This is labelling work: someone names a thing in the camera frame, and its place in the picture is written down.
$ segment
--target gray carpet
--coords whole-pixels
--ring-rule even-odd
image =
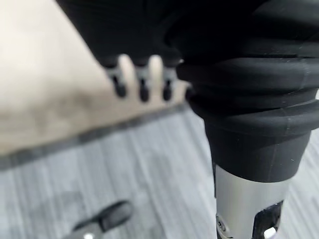
[[[62,239],[119,200],[136,213],[104,239],[214,239],[203,123],[187,106],[0,158],[0,238]],[[280,239],[319,236],[319,131],[283,212]]]

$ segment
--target beige fabric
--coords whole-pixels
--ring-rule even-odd
[[[29,148],[167,107],[161,62],[151,61],[153,93],[144,105],[134,71],[121,65],[129,95],[120,100],[104,70],[53,0],[0,0],[0,154]],[[172,104],[183,101],[179,82]]]

